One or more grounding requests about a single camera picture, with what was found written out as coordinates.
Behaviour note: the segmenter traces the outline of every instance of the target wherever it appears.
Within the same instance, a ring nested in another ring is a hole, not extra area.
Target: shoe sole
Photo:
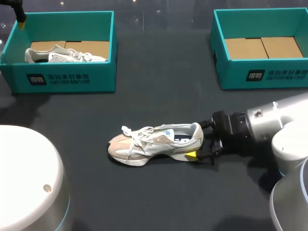
[[[108,152],[108,148],[110,146],[110,143],[107,143],[107,153],[110,157],[112,157],[114,160],[122,163],[122,164],[125,164],[125,165],[130,165],[130,166],[137,166],[137,167],[140,167],[140,166],[143,166],[145,165],[152,157],[158,155],[151,155],[149,157],[145,157],[144,159],[141,159],[141,160],[123,160],[123,159],[120,159],[120,158],[116,158],[114,156],[112,156],[109,152]],[[171,153],[171,154],[165,154],[167,156],[170,156],[171,158],[175,159],[175,160],[179,160],[179,161],[197,161],[197,159],[193,158],[193,157],[190,157],[190,156],[186,156],[186,153],[180,153],[180,154],[174,154],[174,153]]]

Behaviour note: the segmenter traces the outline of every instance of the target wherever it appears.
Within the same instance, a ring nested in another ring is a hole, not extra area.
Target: yellow object
[[[26,22],[24,22],[24,23],[20,23],[20,22],[19,22],[19,23],[18,23],[18,26],[19,26],[19,29],[20,29],[20,30],[23,30],[23,29],[24,29],[25,23],[26,23]]]
[[[197,158],[197,152],[196,151],[193,151],[191,153],[186,153],[185,155]]]

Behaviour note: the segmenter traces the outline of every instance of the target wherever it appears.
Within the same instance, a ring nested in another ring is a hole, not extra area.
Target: white sneaker
[[[123,134],[109,141],[107,151],[113,159],[132,166],[143,166],[158,154],[192,161],[185,154],[198,150],[203,142],[203,131],[198,123],[145,127],[138,131],[123,126],[122,130]]]
[[[36,51],[28,48],[25,52],[26,63],[64,63],[64,62],[105,62],[106,59],[91,55],[90,53],[77,52],[74,49],[65,49],[55,45],[49,51]]]

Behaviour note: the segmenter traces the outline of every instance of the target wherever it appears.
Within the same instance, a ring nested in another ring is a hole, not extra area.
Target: cardboard
[[[268,56],[260,38],[226,39],[226,44],[231,59],[267,59]]]
[[[54,47],[54,45],[65,47],[65,41],[48,41],[48,42],[32,42],[31,47],[36,51],[48,51]]]
[[[90,53],[108,60],[109,57],[109,42],[108,41],[81,41],[81,42],[66,42],[66,49],[74,49],[82,53]]]
[[[261,38],[269,58],[303,58],[293,37]]]

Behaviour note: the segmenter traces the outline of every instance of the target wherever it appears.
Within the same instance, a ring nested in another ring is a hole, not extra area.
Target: black table surface
[[[115,93],[12,96],[0,78],[0,124],[40,132],[62,157],[73,230],[274,230],[269,196],[277,172],[268,146],[222,156],[214,166],[159,157],[127,167],[107,158],[106,143],[122,125],[191,123],[306,90],[222,91],[208,25],[125,30],[120,22]]]

